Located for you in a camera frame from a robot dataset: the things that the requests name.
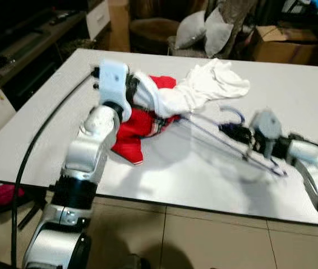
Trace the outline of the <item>white knit garment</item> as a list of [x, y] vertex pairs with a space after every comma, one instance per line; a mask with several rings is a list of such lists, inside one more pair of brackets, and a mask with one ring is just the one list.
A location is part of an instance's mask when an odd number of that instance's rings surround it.
[[241, 98], [248, 94], [251, 83], [231, 67], [230, 62], [212, 59], [203, 65], [195, 65], [181, 80], [137, 71], [134, 77], [138, 79], [138, 86], [130, 100], [135, 106], [168, 118], [194, 112], [209, 101]]

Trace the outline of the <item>red plaid-lined jacket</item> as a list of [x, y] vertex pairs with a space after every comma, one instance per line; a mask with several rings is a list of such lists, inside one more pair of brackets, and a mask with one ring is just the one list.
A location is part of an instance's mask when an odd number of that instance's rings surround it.
[[141, 139], [159, 135], [180, 117], [174, 115], [162, 118], [156, 115], [154, 109], [149, 107], [152, 97], [148, 88], [142, 84], [136, 87], [132, 101], [131, 117], [121, 123], [112, 151], [131, 164], [141, 165], [144, 163]]

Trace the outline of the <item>dark brown round basket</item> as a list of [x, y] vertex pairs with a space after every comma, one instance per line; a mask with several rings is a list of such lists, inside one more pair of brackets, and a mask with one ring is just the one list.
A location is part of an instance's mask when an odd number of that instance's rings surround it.
[[168, 38], [175, 36], [179, 23], [167, 18], [144, 18], [130, 22], [131, 48], [146, 54], [166, 55]]

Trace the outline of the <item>grey-white table black legs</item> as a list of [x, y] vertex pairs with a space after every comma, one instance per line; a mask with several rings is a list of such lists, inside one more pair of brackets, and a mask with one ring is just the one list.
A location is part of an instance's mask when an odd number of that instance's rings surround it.
[[[128, 64], [150, 75], [183, 78], [205, 60], [195, 57], [79, 49], [0, 130], [0, 182], [15, 181], [26, 147], [64, 95], [75, 94], [42, 133], [26, 164], [23, 184], [48, 187], [59, 177], [69, 142], [90, 108], [98, 103], [92, 80], [85, 76], [102, 59]], [[243, 98], [205, 105], [201, 115], [226, 120], [221, 105], [232, 106], [246, 118], [270, 108], [285, 131], [318, 141], [318, 67], [269, 62], [232, 61], [231, 69], [251, 83]], [[196, 123], [214, 131], [212, 123]], [[142, 142], [144, 163], [131, 165], [114, 153], [97, 193], [101, 197], [140, 201], [170, 207], [245, 215], [318, 225], [318, 213], [305, 192], [301, 175], [281, 163], [287, 177], [263, 173], [241, 163], [241, 157], [222, 143], [180, 121], [164, 133]]]

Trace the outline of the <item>tan upright panel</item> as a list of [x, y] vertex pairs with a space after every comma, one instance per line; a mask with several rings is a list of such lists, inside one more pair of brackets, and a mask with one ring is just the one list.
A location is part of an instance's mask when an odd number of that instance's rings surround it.
[[130, 52], [130, 0], [107, 0], [110, 15], [108, 48], [116, 52]]

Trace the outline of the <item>brown cardboard box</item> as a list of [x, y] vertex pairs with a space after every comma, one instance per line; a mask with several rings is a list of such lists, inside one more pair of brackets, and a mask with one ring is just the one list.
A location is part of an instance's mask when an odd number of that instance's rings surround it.
[[310, 29], [257, 26], [255, 35], [254, 61], [318, 65], [318, 37]]

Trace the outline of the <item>dark wooden tv bench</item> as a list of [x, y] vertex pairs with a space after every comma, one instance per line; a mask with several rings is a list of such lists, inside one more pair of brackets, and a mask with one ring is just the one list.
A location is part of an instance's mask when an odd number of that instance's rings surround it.
[[0, 35], [0, 93], [14, 110], [21, 108], [66, 61], [61, 42], [80, 29], [86, 11], [50, 10], [22, 21]]

